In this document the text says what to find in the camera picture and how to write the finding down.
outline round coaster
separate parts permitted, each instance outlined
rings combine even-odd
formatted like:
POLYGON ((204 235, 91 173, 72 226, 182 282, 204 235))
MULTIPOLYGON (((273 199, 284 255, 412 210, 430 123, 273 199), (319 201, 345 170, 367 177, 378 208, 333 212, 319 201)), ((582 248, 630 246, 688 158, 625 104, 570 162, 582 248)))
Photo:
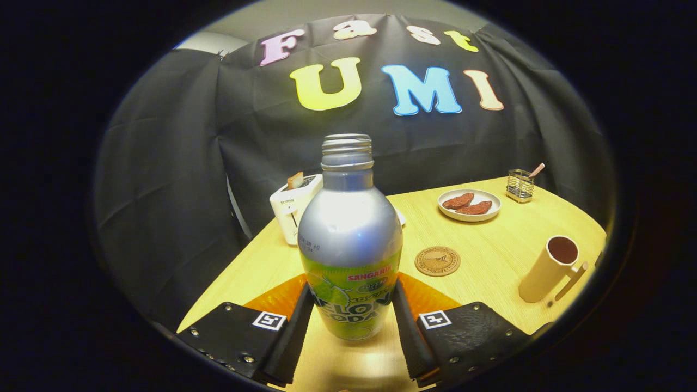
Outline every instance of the round coaster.
POLYGON ((460 255, 447 246, 432 246, 419 252, 414 264, 428 276, 446 276, 460 266, 460 255))

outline meat slice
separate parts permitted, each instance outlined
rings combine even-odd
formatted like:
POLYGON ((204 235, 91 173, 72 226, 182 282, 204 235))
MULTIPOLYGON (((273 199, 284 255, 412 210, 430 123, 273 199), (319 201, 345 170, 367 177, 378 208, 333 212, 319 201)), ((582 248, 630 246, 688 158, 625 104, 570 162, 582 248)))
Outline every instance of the meat slice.
POLYGON ((455 210, 455 212, 466 213, 468 215, 481 215, 486 213, 491 208, 492 204, 493 203, 490 200, 484 200, 483 202, 474 204, 473 206, 461 207, 455 210))
POLYGON ((453 197, 450 200, 445 200, 443 202, 443 206, 446 209, 450 209, 450 210, 458 209, 460 207, 466 207, 466 206, 470 205, 470 203, 472 202, 472 199, 474 199, 474 198, 475 198, 474 193, 465 193, 462 196, 453 197))

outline blue letter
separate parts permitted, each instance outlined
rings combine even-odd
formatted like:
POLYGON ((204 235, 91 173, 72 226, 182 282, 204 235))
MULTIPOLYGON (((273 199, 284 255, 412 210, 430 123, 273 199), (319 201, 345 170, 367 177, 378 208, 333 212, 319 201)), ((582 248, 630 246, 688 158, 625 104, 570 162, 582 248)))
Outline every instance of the blue letter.
POLYGON ((443 68, 429 67, 422 82, 409 68, 400 65, 384 66, 382 71, 392 78, 397 95, 397 116, 410 116, 419 112, 419 107, 411 101, 411 93, 421 106, 430 112, 434 106, 434 97, 438 97, 436 110, 440 113, 460 113, 462 106, 457 104, 447 76, 450 73, 443 68))

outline wire mesh holder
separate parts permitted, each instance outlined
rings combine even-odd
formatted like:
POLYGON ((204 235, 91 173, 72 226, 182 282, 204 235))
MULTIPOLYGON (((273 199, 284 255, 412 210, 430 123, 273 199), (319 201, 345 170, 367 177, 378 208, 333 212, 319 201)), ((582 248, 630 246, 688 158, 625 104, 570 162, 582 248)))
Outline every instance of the wire mesh holder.
POLYGON ((506 196, 518 203, 527 203, 532 200, 535 179, 529 176, 530 172, 522 169, 509 170, 508 180, 506 181, 506 196))

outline spoon handle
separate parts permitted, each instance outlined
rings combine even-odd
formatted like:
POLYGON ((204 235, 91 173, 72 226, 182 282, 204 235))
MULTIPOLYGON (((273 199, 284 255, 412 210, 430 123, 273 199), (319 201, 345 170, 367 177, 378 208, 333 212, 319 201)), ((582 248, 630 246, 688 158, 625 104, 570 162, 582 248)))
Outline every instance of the spoon handle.
POLYGON ((539 166, 537 167, 537 169, 533 170, 533 172, 530 173, 528 178, 537 176, 537 173, 539 173, 542 169, 544 169, 544 163, 540 163, 539 166))

